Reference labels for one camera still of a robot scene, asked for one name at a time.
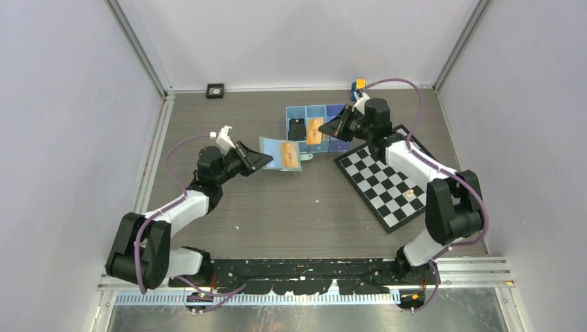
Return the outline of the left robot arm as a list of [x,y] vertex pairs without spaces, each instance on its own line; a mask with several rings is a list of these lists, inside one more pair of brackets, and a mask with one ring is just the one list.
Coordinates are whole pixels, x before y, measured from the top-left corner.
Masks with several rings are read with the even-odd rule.
[[272,160],[240,141],[226,151],[216,146],[201,149],[194,178],[179,197],[151,212],[128,212],[122,217],[106,274],[137,285],[142,293],[158,288],[167,278],[205,286],[214,275],[210,253],[190,246],[173,250],[172,237],[219,205],[224,183],[237,175],[250,176]]

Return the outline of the orange card with stripe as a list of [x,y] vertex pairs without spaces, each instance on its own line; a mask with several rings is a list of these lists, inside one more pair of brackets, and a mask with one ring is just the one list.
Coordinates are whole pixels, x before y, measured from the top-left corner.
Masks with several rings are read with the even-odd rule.
[[319,145],[323,141],[323,134],[319,131],[323,125],[323,118],[309,118],[307,121],[307,139],[308,145]]

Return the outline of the mint green card holder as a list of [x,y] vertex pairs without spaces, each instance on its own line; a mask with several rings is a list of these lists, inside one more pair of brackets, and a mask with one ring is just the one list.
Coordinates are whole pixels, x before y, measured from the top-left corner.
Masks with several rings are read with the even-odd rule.
[[301,172],[302,163],[310,161],[314,157],[311,153],[302,153],[299,144],[294,141],[278,140],[262,136],[259,138],[259,141],[261,153],[273,158],[263,169],[281,172]]

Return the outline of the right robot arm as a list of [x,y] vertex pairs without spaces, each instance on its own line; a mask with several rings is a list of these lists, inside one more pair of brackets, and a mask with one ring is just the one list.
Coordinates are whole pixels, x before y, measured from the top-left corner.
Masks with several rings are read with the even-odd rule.
[[397,251],[391,268],[396,280],[414,283],[449,246],[468,246],[468,237],[485,234],[489,217],[477,175],[442,165],[416,148],[410,136],[398,134],[384,99],[346,105],[318,130],[346,142],[364,140],[375,161],[401,172],[422,189],[425,228]]

